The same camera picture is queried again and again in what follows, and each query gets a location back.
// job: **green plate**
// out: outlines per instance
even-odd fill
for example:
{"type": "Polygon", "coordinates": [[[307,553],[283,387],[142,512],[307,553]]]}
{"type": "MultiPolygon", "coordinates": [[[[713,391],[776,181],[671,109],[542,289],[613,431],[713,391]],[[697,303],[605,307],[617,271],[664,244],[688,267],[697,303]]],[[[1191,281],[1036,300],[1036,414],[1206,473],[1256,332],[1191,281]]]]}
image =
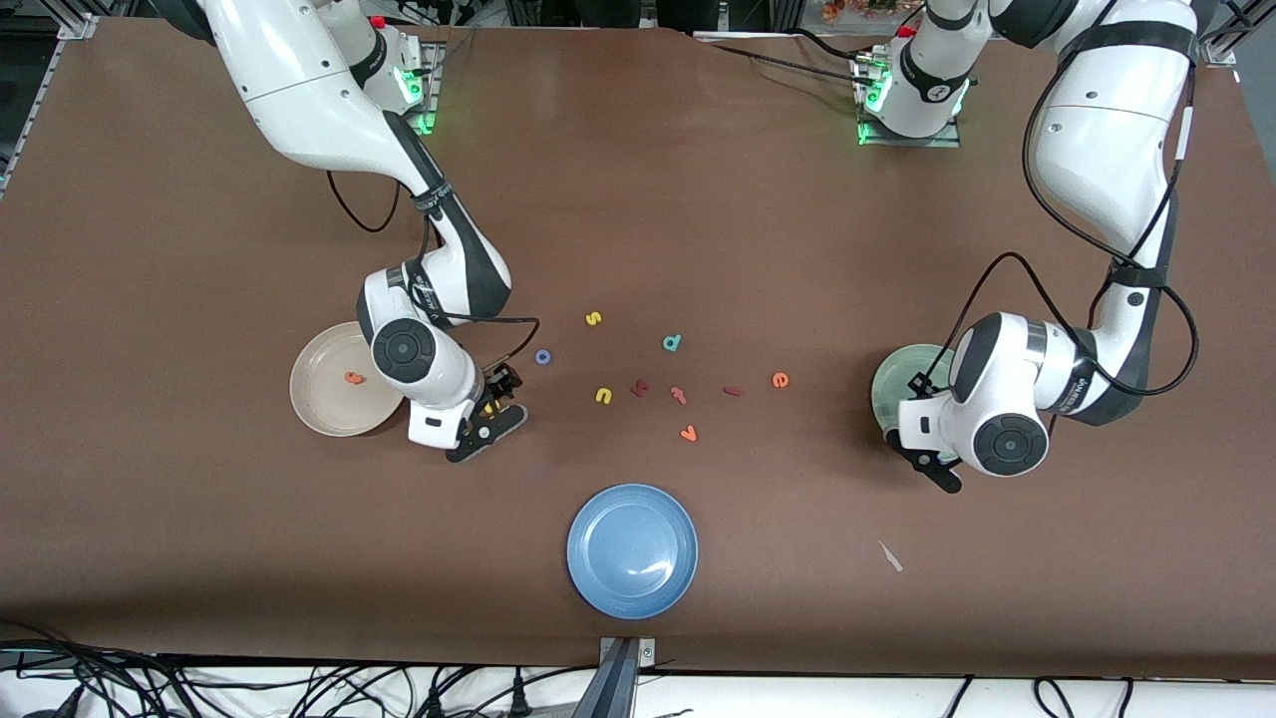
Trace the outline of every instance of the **green plate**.
{"type": "MultiPolygon", "coordinates": [[[[935,361],[939,347],[934,343],[914,343],[897,348],[887,356],[873,375],[873,416],[877,417],[882,431],[891,430],[900,425],[900,403],[912,399],[912,390],[909,389],[909,380],[917,372],[925,372],[930,363],[935,361]]],[[[935,374],[930,375],[930,381],[938,386],[948,385],[948,369],[952,367],[953,351],[946,348],[939,357],[939,366],[935,374]]],[[[952,462],[956,454],[944,451],[939,455],[940,462],[952,462]]]]}

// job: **table surface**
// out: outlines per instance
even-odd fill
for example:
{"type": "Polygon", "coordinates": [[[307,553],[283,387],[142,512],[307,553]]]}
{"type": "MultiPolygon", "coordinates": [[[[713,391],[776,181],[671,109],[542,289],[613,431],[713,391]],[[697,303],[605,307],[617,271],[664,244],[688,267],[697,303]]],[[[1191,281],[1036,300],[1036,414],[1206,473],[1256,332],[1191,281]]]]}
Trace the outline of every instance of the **table surface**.
{"type": "MultiPolygon", "coordinates": [[[[216,50],[103,20],[0,203],[0,613],[162,652],[570,664],[643,634],[679,668],[1270,677],[1276,194],[1230,70],[1201,73],[1180,184],[1174,281],[1202,335],[1182,389],[1060,422],[1041,469],[967,472],[956,496],[873,420],[882,358],[942,341],[1003,250],[1083,316],[1104,256],[1020,173],[1051,66],[991,43],[965,145],[919,150],[857,145],[845,84],[672,32],[480,31],[427,143],[555,358],[517,358],[530,422],[453,467],[402,411],[337,440],[288,402],[296,353],[415,253],[420,217],[359,231],[271,150],[216,50]],[[590,608],[564,561],[575,511],[625,482],[674,494],[701,541],[688,594],[638,624],[590,608]]],[[[338,181],[385,210],[389,180],[338,181]]],[[[972,316],[997,309],[1044,315],[1011,269],[972,316]]],[[[456,335],[484,361],[521,330],[456,335]]],[[[1184,333],[1166,309],[1154,381],[1184,333]]]]}

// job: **white scrap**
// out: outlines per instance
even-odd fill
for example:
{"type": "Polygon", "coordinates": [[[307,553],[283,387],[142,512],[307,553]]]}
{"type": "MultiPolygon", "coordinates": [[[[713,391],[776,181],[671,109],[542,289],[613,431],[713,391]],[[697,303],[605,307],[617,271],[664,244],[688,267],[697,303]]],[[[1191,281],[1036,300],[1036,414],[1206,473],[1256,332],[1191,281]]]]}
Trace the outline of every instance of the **white scrap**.
{"type": "Polygon", "coordinates": [[[878,542],[878,546],[880,546],[882,551],[886,552],[886,560],[889,561],[892,566],[894,566],[896,573],[902,574],[903,573],[903,565],[900,564],[900,560],[896,559],[893,553],[891,553],[891,550],[887,548],[884,543],[878,542]]]}

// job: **blue plate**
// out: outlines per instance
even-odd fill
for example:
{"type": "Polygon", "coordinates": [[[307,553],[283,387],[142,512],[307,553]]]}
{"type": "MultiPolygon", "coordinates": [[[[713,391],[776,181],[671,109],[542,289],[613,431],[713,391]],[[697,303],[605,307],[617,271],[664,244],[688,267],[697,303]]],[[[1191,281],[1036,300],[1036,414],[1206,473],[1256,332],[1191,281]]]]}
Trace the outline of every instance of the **blue plate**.
{"type": "Polygon", "coordinates": [[[686,593],[699,548],[686,510],[646,485],[593,496],[567,537],[575,590],[607,616],[637,621],[667,611],[686,593]]]}

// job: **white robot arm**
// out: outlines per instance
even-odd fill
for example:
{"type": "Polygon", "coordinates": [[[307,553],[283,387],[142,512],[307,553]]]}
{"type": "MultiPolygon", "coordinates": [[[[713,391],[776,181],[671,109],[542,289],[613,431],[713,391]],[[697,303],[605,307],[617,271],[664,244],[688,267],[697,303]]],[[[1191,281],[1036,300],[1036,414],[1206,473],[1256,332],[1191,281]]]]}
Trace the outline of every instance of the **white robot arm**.
{"type": "MultiPolygon", "coordinates": [[[[1096,365],[1122,385],[1147,386],[1176,216],[1162,147],[1193,61],[1196,15],[1185,0],[934,3],[915,37],[892,42],[905,71],[880,97],[883,124],[924,136],[947,122],[986,38],[988,28],[976,27],[985,11],[1005,38],[1060,55],[1030,130],[1032,172],[1132,258],[1109,270],[1097,329],[990,314],[961,338],[947,390],[900,403],[897,443],[888,441],[930,453],[915,462],[919,471],[952,451],[983,473],[1013,477],[1045,459],[1039,412],[1101,426],[1138,407],[1141,395],[1111,386],[1096,365]]],[[[1189,124],[1187,112],[1179,158],[1189,124]]]]}
{"type": "Polygon", "coordinates": [[[482,441],[467,443],[480,420],[476,408],[500,399],[494,388],[495,394],[512,392],[517,376],[501,367],[501,377],[513,380],[485,379],[445,330],[495,316],[512,282],[505,261],[401,115],[420,92],[411,84],[419,68],[402,65],[420,55],[415,38],[379,32],[357,0],[154,4],[175,27],[217,46],[253,121],[281,154],[320,170],[394,177],[438,230],[439,249],[370,274],[356,304],[378,370],[411,400],[408,439],[464,460],[517,429],[526,411],[509,407],[516,412],[484,420],[482,441]]]}

